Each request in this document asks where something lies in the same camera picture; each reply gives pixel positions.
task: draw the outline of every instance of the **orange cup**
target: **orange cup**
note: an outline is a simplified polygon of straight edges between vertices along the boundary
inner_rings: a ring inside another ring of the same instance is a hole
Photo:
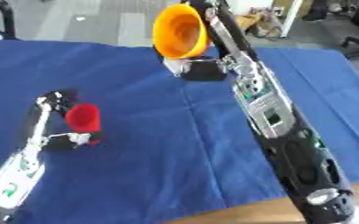
[[[179,3],[167,7],[155,20],[152,39],[168,59],[184,59],[203,54],[209,45],[207,29],[197,10]]]

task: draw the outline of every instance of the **blue tablecloth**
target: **blue tablecloth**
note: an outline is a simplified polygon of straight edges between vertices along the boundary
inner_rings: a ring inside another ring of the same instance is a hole
[[[359,181],[353,67],[335,51],[258,52]],[[174,78],[151,48],[0,41],[0,165],[32,101],[59,88],[100,107],[104,139],[45,152],[46,174],[15,223],[154,223],[284,196],[229,84]]]

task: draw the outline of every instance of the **screw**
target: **screw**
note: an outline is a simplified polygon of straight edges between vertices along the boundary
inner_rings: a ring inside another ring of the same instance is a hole
[[[216,8],[211,7],[206,9],[206,20],[211,21],[216,16]]]

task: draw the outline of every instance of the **floor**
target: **floor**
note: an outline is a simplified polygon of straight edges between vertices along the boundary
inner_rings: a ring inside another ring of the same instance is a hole
[[[21,39],[87,41],[114,46],[150,46],[154,18],[177,0],[8,0]],[[288,38],[249,37],[253,46],[338,49],[359,28],[346,17],[297,21]],[[359,69],[359,59],[353,61]]]

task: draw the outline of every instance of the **robotic arm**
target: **robotic arm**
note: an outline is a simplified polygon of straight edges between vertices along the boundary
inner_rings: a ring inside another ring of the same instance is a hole
[[[169,40],[159,36],[162,31]],[[250,47],[224,1],[169,6],[158,16],[153,35],[159,58],[175,76],[231,81],[255,139],[306,223],[359,224],[355,195],[336,160]],[[200,56],[206,39],[219,58]]]
[[[54,91],[33,104],[25,129],[25,140],[0,168],[0,223],[8,223],[45,172],[39,159],[43,150],[70,150],[100,140],[99,110],[92,104],[75,104],[72,91]],[[51,113],[64,117],[75,133],[47,135]]]

